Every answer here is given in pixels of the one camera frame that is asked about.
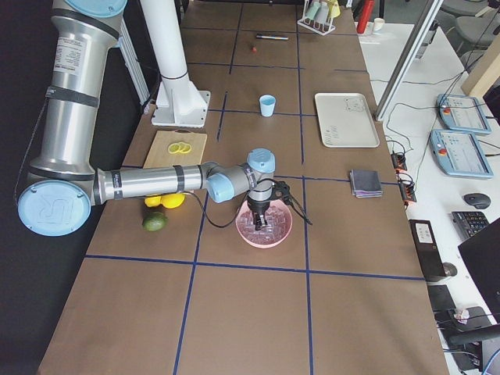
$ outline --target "white table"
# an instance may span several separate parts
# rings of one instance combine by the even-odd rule
[[[385,24],[377,34],[360,36],[362,53],[364,54],[367,69],[372,80],[373,92],[378,101],[387,86],[392,71],[399,59],[402,49],[412,31],[413,25]],[[448,43],[441,29],[437,30],[434,41],[427,48],[421,60],[415,60],[405,75],[404,81],[396,96],[393,98],[387,115],[384,118],[384,132],[386,136],[401,142],[406,150],[406,163],[409,174],[416,182],[417,203],[407,209],[409,219],[429,220],[431,222],[441,260],[452,263],[457,267],[458,275],[441,282],[446,284],[457,309],[480,306],[489,313],[484,300],[472,282],[463,261],[460,258],[458,245],[463,241],[455,228],[451,211],[470,211],[474,207],[467,205],[462,196],[471,192],[481,192],[490,196],[491,206],[482,210],[490,222],[500,217],[500,156],[488,158],[488,162],[495,174],[493,179],[478,180],[450,177],[444,174],[432,155],[427,139],[430,130],[442,129],[440,119],[436,119],[435,109],[411,109],[404,103],[414,107],[435,106],[436,97],[445,93],[452,80],[440,84],[411,84],[409,82],[436,83],[454,77],[463,71],[463,65]],[[452,94],[463,95],[460,88],[467,78],[464,73]],[[483,106],[487,116],[491,113],[487,106]],[[492,134],[479,139],[500,145],[500,128],[495,120],[490,120]],[[389,128],[404,134],[407,138],[396,134]],[[394,147],[395,152],[402,151],[399,145],[388,143],[389,149]],[[499,150],[481,144],[485,153],[498,153]],[[452,357],[446,355],[448,368],[451,374],[460,374]]]

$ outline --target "computer monitor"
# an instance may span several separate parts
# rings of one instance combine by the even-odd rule
[[[500,218],[459,246],[470,276],[492,314],[500,314]]]

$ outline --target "computer mouse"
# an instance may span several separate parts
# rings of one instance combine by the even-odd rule
[[[468,205],[473,205],[475,209],[487,209],[491,204],[490,197],[483,193],[465,194],[463,200]]]

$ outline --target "wooden cutting board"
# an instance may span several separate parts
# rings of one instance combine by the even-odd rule
[[[158,130],[146,157],[144,168],[194,166],[200,164],[202,162],[203,151],[205,150],[206,138],[206,134],[178,130]],[[168,147],[175,142],[190,144],[191,152],[187,154],[170,154]]]

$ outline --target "blue cable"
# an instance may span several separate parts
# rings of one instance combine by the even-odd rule
[[[481,375],[486,375],[486,373],[488,372],[488,369],[490,368],[490,365],[491,363],[493,362],[493,359],[495,359],[495,357],[500,353],[500,348],[497,349],[497,351],[495,353],[493,353],[493,355],[490,357],[490,359],[487,361],[486,363],[486,366],[484,367],[484,370],[483,372],[481,373]]]

